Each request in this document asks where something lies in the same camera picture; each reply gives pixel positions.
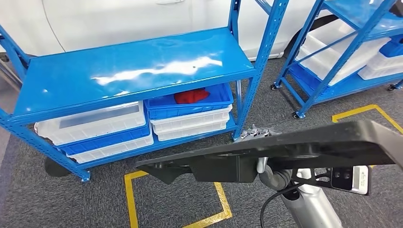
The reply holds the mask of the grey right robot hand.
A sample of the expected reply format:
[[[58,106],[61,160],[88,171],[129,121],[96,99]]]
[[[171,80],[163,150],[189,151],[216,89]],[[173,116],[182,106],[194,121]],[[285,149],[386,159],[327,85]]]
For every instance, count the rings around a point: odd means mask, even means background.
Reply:
[[[277,135],[278,133],[274,132],[272,128],[260,128],[255,124],[252,124],[250,128],[244,130],[241,135],[239,142],[253,140],[257,138],[264,138],[272,135]],[[260,181],[266,185],[267,187],[273,190],[281,190],[284,187],[281,187],[278,180],[275,179],[275,174],[272,169],[267,165],[268,157],[260,157],[258,158],[256,171],[259,175]]]

